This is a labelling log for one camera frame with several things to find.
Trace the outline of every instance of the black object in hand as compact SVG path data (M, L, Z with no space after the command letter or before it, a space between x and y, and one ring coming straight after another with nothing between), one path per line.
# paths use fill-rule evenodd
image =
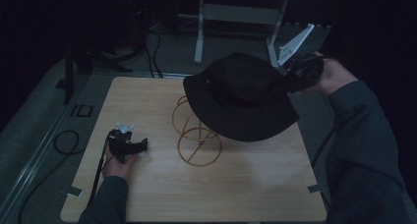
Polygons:
M295 92L316 84L323 73L323 56L294 56L284 64L288 91Z
M143 139L141 142L132 143L132 132L122 133L119 130L112 130L110 137L108 138L108 145L110 146L110 152L121 163L125 163L125 155L136 154L148 150L148 139Z

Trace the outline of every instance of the gray floor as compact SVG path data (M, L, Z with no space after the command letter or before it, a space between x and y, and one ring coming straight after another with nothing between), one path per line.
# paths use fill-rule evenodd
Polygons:
M180 29L178 33L167 33L163 27L155 27L160 33L161 43L157 52L157 64L166 77L181 77L179 74L191 75L202 71L207 64L215 59L224 57L234 51L250 53L268 59L265 40L250 36L231 35L219 36L208 34L206 36L203 64L195 65L194 48L196 44L195 33L190 27ZM285 26L279 32L278 44L285 43L295 36L301 28ZM326 38L328 29L315 28L313 33L300 48L301 53L318 49ZM157 37L149 35L149 50L153 52L157 45ZM134 62L125 63L125 67L134 70L132 74L121 74L104 66L96 65L91 76L80 75L76 71L76 95L69 105L63 105L64 90L55 88L58 80L64 78L63 62L45 75L40 84L33 90L25 105L15 116L9 126L0 135L0 200L14 200L16 204L24 201L25 196L35 185L58 164L64 155L56 152L52 146L54 137L60 132L74 130L80 135L79 146L76 150L86 147L89 135L92 132L98 117L100 107L110 84L116 76L144 77L149 76L148 62L142 57ZM318 146L331 127L332 115L328 109L326 99L321 95L309 93L304 95L291 95L291 99L300 115L299 126L306 144L309 156L316 154ZM89 117L77 117L72 114L76 105L91 106ZM75 142L70 135L62 136L57 144L59 148L69 151ZM39 160L38 169L33 170L34 177L27 176L21 171L25 170L34 154L44 148L44 159ZM324 158L326 152L319 160L315 173L319 184L326 183L324 174ZM63 223L60 211L66 198L66 193L74 179L82 155L72 155L52 175L46 179L29 199L23 212L23 223ZM16 187L19 177L28 178L26 184L17 195L10 197L12 188ZM405 198L410 215L416 220L417 212L409 198ZM0 223L17 223L19 205L11 206L10 215L0 219Z

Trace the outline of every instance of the hat brim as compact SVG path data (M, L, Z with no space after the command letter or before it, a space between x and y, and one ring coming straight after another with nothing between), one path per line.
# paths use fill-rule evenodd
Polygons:
M205 72L186 77L183 86L196 116L211 130L232 140L266 140L285 131L299 118L287 96L269 100L257 115L227 110L207 89Z

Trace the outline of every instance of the black bucket hat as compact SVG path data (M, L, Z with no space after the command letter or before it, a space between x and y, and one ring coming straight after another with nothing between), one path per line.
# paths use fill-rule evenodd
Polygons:
M226 138L258 141L290 127L298 115L282 84L283 75L268 62L233 53L183 81L196 116Z

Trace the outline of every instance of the dark sleeve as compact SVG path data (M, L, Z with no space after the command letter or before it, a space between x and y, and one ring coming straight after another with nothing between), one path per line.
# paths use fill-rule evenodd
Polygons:
M125 223L128 190L125 179L105 178L94 201L82 213L79 224Z
M327 223L411 223L396 140L376 96L355 82L328 100L336 134L327 160Z

